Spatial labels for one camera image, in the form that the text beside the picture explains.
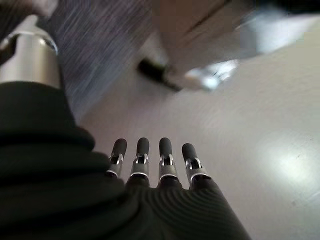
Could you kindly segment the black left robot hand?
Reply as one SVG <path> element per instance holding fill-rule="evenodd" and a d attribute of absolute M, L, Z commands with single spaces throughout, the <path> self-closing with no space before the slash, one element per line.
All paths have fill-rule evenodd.
<path fill-rule="evenodd" d="M 194 146 L 177 176 L 168 138 L 159 179 L 149 182 L 149 141 L 140 138 L 127 182 L 127 142 L 110 156 L 77 126 L 63 90 L 58 48 L 37 15 L 0 44 L 0 237 L 3 240 L 248 240 L 249 234 Z"/>

